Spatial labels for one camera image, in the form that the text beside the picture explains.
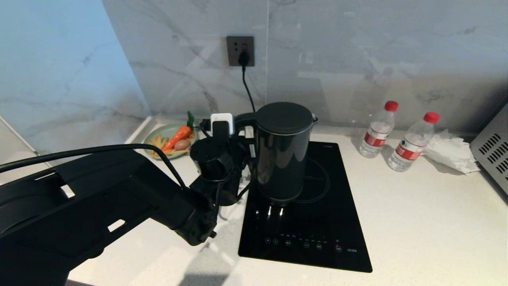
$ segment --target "induction cooktop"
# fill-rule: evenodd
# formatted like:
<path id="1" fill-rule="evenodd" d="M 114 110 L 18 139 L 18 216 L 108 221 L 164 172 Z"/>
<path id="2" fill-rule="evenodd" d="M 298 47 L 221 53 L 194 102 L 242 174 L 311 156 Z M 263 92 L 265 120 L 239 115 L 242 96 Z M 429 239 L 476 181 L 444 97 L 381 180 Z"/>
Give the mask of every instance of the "induction cooktop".
<path id="1" fill-rule="evenodd" d="M 309 142 L 303 191 L 285 207 L 249 191 L 238 255 L 372 272 L 339 146 Z"/>

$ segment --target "green plate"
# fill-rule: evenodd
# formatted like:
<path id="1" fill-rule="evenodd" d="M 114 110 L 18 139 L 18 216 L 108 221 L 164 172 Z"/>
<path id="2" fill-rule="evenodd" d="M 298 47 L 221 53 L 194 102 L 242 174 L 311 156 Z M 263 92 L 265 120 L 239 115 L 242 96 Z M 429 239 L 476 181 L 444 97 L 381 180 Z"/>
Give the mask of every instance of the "green plate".
<path id="1" fill-rule="evenodd" d="M 157 137 L 158 134 L 162 135 L 162 137 L 168 137 L 168 138 L 171 138 L 173 137 L 173 135 L 175 135 L 176 131 L 178 131 L 178 129 L 182 126 L 182 125 L 185 125 L 185 123 L 183 124 L 171 124 L 171 125 L 165 125 L 165 126 L 162 126 L 162 127 L 159 127 L 155 130 L 153 130 L 145 139 L 145 144 L 148 144 L 148 142 L 150 140 L 154 140 L 155 137 Z M 192 139 L 189 139 L 191 142 L 190 142 L 190 145 L 192 146 L 192 144 L 194 144 L 194 142 L 196 142 L 196 140 L 198 140 L 198 137 L 199 137 L 199 134 L 197 133 L 197 129 L 194 128 L 194 133 L 196 134 L 196 137 L 192 138 Z M 145 150 L 145 152 L 148 154 L 148 155 L 151 155 L 150 154 L 150 151 L 149 150 Z M 186 153 L 178 153 L 178 154 L 173 154 L 173 155 L 169 155 L 167 156 L 170 160 L 171 159 L 175 159 L 175 158 L 178 158 L 180 156 L 183 156 L 185 154 L 188 154 L 188 152 Z M 159 156 L 155 156 L 154 157 L 155 160 L 161 160 L 161 158 Z"/>

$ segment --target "wall outlet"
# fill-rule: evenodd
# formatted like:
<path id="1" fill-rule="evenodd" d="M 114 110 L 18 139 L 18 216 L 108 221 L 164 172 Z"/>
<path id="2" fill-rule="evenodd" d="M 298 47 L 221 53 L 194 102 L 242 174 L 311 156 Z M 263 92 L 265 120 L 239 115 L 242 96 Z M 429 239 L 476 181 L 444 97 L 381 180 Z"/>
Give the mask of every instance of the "wall outlet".
<path id="1" fill-rule="evenodd" d="M 241 67 L 238 63 L 238 57 L 243 50 L 246 50 L 250 56 L 248 67 L 254 66 L 254 37 L 226 37 L 228 47 L 228 60 L 230 67 Z"/>

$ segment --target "carrot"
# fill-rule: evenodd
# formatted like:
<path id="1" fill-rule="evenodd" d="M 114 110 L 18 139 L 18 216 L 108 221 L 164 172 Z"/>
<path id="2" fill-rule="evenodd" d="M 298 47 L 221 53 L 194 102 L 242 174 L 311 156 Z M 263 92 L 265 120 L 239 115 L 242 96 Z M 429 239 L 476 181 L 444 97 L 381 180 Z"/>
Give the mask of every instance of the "carrot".
<path id="1" fill-rule="evenodd" d="M 178 128 L 178 131 L 176 131 L 175 135 L 173 135 L 173 137 L 171 137 L 171 139 L 169 139 L 166 145 L 164 145 L 164 147 L 162 148 L 163 152 L 173 149 L 173 147 L 178 141 L 187 138 L 192 133 L 194 116 L 192 116 L 192 114 L 189 111 L 187 111 L 187 116 L 188 116 L 187 125 L 182 125 L 180 126 L 180 128 Z"/>

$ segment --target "crumpled napkin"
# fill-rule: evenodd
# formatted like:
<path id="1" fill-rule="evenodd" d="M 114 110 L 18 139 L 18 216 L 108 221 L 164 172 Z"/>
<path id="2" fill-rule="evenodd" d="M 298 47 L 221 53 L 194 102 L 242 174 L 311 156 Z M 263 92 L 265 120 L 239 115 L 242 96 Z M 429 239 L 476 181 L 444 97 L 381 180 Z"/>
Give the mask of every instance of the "crumpled napkin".
<path id="1" fill-rule="evenodd" d="M 464 174 L 480 171 L 469 149 L 469 143 L 449 134 L 448 129 L 435 134 L 422 154 Z"/>

